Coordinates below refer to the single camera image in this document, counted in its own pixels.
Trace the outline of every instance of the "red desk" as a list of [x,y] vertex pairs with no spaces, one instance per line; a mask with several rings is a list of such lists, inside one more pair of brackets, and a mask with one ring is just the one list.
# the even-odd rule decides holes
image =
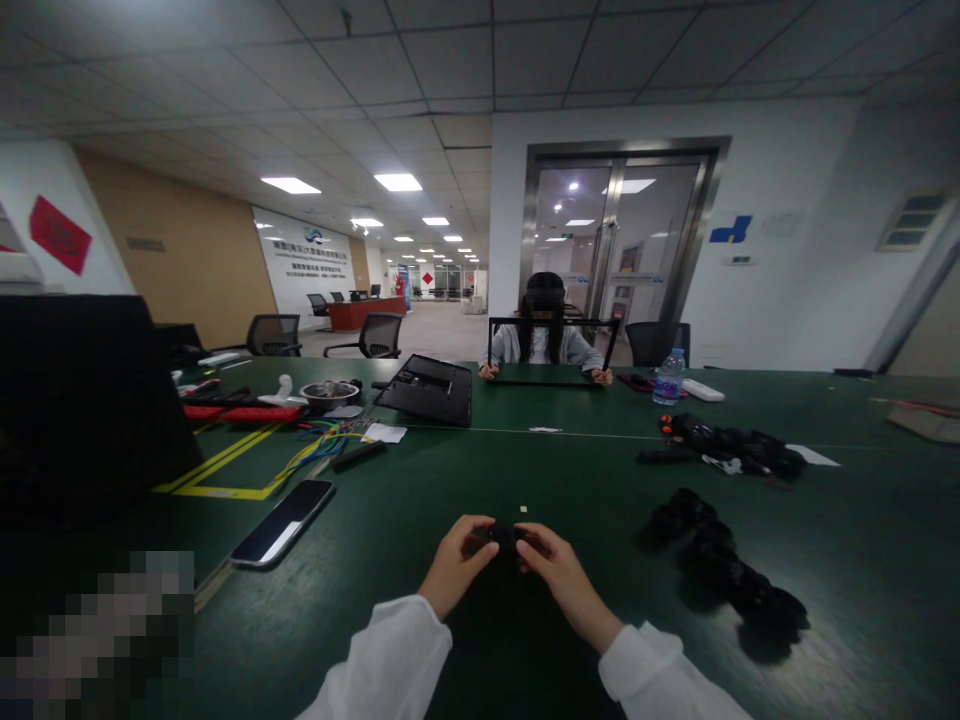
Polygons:
[[402,297],[379,298],[355,303],[330,303],[327,308],[330,311],[330,327],[334,332],[359,332],[368,313],[406,315],[407,301]]

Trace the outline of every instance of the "blue logo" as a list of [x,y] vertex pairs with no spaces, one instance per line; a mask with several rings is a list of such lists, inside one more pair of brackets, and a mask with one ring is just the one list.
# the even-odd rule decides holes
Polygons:
[[753,215],[737,215],[732,228],[716,228],[710,233],[710,242],[741,243],[747,239],[747,228]]

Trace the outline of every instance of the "plastic bottle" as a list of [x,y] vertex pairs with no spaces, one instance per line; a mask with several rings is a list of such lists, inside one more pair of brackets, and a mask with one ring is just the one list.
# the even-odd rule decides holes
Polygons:
[[657,386],[653,389],[653,401],[661,405],[676,405],[680,399],[680,386],[683,385],[683,372],[687,364],[683,359],[683,348],[674,348],[670,357],[657,368]]

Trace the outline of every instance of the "white remote control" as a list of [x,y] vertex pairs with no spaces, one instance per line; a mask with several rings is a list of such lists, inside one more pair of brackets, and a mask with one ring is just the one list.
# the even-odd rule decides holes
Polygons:
[[704,402],[720,402],[726,398],[726,395],[719,390],[708,388],[703,383],[698,383],[696,380],[691,380],[690,378],[683,381],[683,389]]

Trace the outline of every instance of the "smartphone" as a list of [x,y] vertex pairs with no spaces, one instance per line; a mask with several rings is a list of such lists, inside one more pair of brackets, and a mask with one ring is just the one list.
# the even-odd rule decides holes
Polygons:
[[230,559],[250,567],[277,562],[334,492],[333,483],[304,480],[277,503],[257,529],[233,551]]

